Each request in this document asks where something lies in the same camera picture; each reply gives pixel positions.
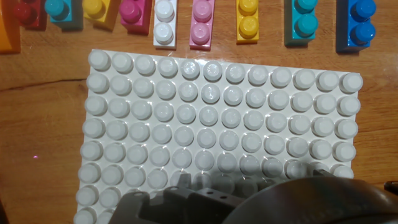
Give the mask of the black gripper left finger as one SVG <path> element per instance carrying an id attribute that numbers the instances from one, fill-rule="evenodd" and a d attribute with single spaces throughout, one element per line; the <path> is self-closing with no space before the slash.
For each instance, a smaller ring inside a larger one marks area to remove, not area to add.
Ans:
<path id="1" fill-rule="evenodd" d="M 178 180 L 178 187 L 182 189 L 191 189 L 192 188 L 191 174 L 182 173 Z"/>

